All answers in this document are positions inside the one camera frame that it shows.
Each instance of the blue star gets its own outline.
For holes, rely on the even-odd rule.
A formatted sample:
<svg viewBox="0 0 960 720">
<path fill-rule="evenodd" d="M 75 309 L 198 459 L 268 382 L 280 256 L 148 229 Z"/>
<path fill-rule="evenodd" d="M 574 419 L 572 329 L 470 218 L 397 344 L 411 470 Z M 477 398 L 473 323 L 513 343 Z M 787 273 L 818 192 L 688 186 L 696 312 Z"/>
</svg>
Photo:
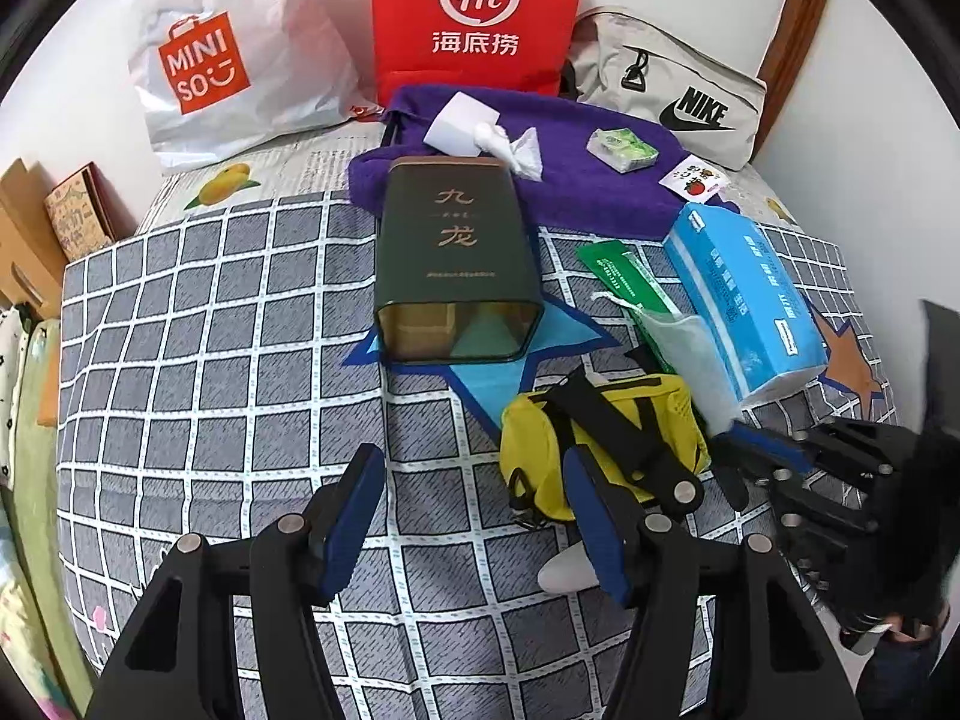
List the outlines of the blue star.
<svg viewBox="0 0 960 720">
<path fill-rule="evenodd" d="M 552 295 L 544 295 L 544 316 L 536 326 L 525 356 L 512 362 L 473 365 L 405 365 L 392 362 L 397 373 L 442 376 L 460 396 L 493 440 L 500 440 L 500 416 L 518 392 L 533 389 L 536 367 L 544 360 L 574 357 L 595 349 L 619 346 L 620 341 L 578 309 Z M 380 339 L 371 327 L 344 365 L 380 362 Z"/>
</svg>

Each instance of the blue tissue package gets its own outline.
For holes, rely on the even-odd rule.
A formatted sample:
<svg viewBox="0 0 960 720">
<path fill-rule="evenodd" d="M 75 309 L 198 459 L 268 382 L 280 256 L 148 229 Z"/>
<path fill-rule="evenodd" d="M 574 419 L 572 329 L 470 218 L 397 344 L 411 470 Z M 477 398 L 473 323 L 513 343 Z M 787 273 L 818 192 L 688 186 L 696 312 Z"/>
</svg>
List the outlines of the blue tissue package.
<svg viewBox="0 0 960 720">
<path fill-rule="evenodd" d="M 752 220 L 688 203 L 664 250 L 713 333 L 741 407 L 795 394 L 824 370 L 820 332 Z"/>
</svg>

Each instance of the checkered bedsheet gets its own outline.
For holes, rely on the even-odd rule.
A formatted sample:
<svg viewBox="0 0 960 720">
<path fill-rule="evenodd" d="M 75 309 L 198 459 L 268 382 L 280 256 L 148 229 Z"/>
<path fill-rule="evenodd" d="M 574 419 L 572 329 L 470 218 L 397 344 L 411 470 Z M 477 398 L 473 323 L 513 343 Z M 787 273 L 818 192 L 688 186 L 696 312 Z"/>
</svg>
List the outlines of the checkered bedsheet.
<svg viewBox="0 0 960 720">
<path fill-rule="evenodd" d="M 789 274 L 835 326 L 851 319 L 895 421 L 882 363 L 836 247 L 765 228 Z M 541 230 L 544 288 L 621 348 L 543 362 L 538 385 L 581 362 L 634 375 L 622 309 L 575 250 L 596 237 Z M 682 310 L 658 244 L 632 242 Z M 600 589 L 549 596 L 539 567 L 574 527 L 511 522 L 496 447 L 435 376 L 342 367 L 373 309 L 373 218 L 344 191 L 235 205 L 181 220 L 70 266 L 64 283 L 58 520 L 64 586 L 80 643 L 102 668 L 152 570 L 187 531 L 224 541 L 299 511 L 359 442 L 388 452 L 387 490 L 347 590 L 315 620 L 349 718 L 560 720 L 599 717 L 632 623 Z M 753 409 L 788 432 L 859 415 L 819 382 Z M 733 512 L 709 473 L 690 531 L 722 541 L 772 532 L 760 490 Z M 811 485 L 842 497 L 817 474 Z M 704 699 L 712 599 L 700 599 L 688 696 Z M 248 599 L 234 608 L 248 717 L 265 717 Z"/>
</svg>

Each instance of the yellow bag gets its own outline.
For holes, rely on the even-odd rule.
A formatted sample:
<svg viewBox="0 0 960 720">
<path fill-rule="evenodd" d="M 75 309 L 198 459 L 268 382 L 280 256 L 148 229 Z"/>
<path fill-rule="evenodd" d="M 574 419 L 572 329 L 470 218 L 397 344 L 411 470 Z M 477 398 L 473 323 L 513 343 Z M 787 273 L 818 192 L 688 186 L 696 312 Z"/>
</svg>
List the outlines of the yellow bag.
<svg viewBox="0 0 960 720">
<path fill-rule="evenodd" d="M 558 386 L 567 386 L 576 376 L 583 380 L 576 383 L 583 395 L 582 387 L 589 386 L 589 383 L 582 371 L 575 372 L 565 384 Z M 694 474 L 709 466 L 707 442 L 694 418 L 690 391 L 680 376 L 638 376 L 594 389 L 637 428 L 635 436 L 620 436 L 631 443 L 632 450 L 640 452 L 644 446 L 656 448 L 666 444 L 676 460 Z M 633 484 L 641 483 L 643 474 L 632 471 L 628 480 L 621 466 L 600 443 L 551 401 L 551 391 L 555 389 L 520 394 L 503 413 L 500 472 L 510 490 L 511 508 L 517 519 L 531 525 L 539 524 L 544 518 L 573 520 L 573 511 L 563 494 L 560 473 L 563 453 L 573 445 L 587 445 L 607 479 L 628 488 L 638 502 L 652 500 L 651 493 Z M 614 422 L 623 422 L 616 415 L 613 417 Z M 627 434 L 631 432 L 625 424 L 620 427 L 626 428 Z M 605 436 L 602 440 L 608 445 L 610 437 Z"/>
</svg>

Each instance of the white nike bag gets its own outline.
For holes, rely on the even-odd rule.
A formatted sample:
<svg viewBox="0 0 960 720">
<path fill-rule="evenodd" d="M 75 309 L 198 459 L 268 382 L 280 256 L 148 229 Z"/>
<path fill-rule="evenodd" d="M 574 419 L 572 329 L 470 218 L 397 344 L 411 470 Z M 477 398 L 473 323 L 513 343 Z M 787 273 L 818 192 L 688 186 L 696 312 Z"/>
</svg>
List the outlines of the white nike bag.
<svg viewBox="0 0 960 720">
<path fill-rule="evenodd" d="M 594 8 L 569 53 L 578 100 L 673 131 L 684 148 L 740 170 L 754 151 L 767 87 L 620 8 Z"/>
<path fill-rule="evenodd" d="M 133 18 L 130 72 L 167 172 L 370 106 L 316 0 L 133 0 Z"/>
</svg>

